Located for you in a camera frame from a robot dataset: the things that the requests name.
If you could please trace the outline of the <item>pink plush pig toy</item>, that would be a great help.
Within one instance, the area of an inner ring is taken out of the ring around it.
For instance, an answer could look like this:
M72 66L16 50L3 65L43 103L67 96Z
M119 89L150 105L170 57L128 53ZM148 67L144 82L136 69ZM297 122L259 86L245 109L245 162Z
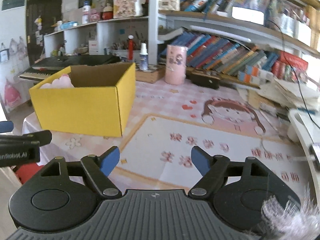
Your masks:
M63 74L58 79L55 79L52 83L45 83L40 87L41 89L56 89L56 88L74 88L71 78L67 74Z

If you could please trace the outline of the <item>pink cartoon desk mat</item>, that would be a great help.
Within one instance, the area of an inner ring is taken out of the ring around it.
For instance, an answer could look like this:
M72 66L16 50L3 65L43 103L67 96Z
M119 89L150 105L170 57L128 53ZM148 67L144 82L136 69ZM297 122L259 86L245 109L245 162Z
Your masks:
M41 164L55 156L67 161L101 155L112 146L120 159L110 179L126 189L190 189L201 177L191 149L232 161L255 157L299 197L312 185L302 149L281 138L279 122L252 108L236 90L202 88L185 81L136 83L135 99L122 137L52 131L41 151Z

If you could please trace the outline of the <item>yellow cardboard box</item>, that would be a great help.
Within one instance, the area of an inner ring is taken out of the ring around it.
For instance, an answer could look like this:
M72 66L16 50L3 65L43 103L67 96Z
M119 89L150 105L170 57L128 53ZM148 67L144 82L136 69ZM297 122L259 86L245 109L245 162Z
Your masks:
M63 74L74 88L41 89ZM136 65L114 63L69 66L29 90L43 129L122 137L136 93Z

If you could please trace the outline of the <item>black electronic keyboard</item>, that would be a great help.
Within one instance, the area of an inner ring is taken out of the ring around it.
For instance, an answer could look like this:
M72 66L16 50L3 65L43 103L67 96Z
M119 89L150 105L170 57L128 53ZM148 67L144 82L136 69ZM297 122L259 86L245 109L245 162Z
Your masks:
M78 55L47 57L34 63L30 68L20 74L21 80L41 82L49 76L69 66L86 65L97 66L120 62L120 57L114 55Z

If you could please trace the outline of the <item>black brown desk organizer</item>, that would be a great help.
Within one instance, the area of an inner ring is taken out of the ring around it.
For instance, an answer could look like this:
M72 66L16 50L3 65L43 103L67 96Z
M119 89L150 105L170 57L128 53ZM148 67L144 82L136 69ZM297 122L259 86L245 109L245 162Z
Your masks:
M200 87L219 89L221 78L215 72L194 70L189 75L190 81Z

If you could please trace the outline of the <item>white desk lamp base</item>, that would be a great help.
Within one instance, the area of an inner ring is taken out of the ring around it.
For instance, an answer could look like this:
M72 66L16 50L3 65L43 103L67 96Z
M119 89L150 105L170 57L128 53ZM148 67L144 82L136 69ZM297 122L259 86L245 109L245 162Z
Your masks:
M319 190L319 114L310 116L297 109L289 111L291 126L303 146L313 183Z

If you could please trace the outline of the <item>pile of papers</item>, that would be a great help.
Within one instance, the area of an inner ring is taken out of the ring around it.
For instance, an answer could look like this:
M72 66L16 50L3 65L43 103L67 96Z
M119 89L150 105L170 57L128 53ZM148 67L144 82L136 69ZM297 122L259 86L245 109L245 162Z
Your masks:
M249 82L237 80L241 85L254 88L267 100L289 109L316 114L319 112L319 92L303 83L273 79L272 81L253 77Z

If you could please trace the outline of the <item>pink cylindrical humidifier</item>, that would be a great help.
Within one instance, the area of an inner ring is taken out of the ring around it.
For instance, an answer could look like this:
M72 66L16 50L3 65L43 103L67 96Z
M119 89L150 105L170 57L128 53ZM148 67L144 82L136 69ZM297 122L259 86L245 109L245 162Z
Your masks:
M165 82L170 85L181 85L186 77L188 48L178 45L167 45Z

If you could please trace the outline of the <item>wooden chessboard box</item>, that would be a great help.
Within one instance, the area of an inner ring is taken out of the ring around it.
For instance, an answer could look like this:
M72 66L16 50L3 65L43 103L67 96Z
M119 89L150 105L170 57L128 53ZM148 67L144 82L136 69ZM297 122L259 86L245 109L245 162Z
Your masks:
M140 70L136 65L136 80L139 82L156 83L165 76L164 65L148 65L147 70Z

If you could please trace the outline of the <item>white spray bottle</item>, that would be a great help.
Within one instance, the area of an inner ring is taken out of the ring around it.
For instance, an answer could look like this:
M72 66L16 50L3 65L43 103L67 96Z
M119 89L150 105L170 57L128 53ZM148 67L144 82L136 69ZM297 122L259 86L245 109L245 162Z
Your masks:
M148 59L148 50L147 50L146 43L141 44L139 58L140 58L139 69L141 71L147 71L149 59Z

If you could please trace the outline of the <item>white bookshelf unit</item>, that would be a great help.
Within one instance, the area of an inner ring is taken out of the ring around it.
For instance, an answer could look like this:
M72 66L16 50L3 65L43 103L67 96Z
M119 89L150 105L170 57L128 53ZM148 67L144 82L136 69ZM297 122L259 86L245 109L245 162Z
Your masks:
M105 0L94 0L98 10L102 9ZM209 29L219 33L225 33L230 37L239 36L243 44L253 43L261 49L281 49L289 53L301 56L309 54L319 57L319 52L307 46L303 42L282 35L280 32L268 29L262 25L236 20L218 15L204 16L202 13L186 13L180 11L148 12L143 17L112 18L110 20L82 23L82 10L78 7L78 0L62 0L62 18L75 20L77 26L66 30L59 30L44 36L45 56L65 47L67 55L72 55L76 49L90 40L95 41L96 54L103 55L111 51L114 43L127 40L133 35L136 42L147 42L149 62L156 64L158 53L169 42L159 34L159 28L175 30L184 27L193 30L195 27L201 30Z

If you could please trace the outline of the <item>pink floral ceramic figure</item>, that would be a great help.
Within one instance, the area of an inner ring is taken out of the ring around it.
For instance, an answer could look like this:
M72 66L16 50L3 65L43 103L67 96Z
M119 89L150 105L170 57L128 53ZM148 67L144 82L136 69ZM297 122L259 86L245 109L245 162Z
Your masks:
M143 16L145 0L113 0L113 18Z

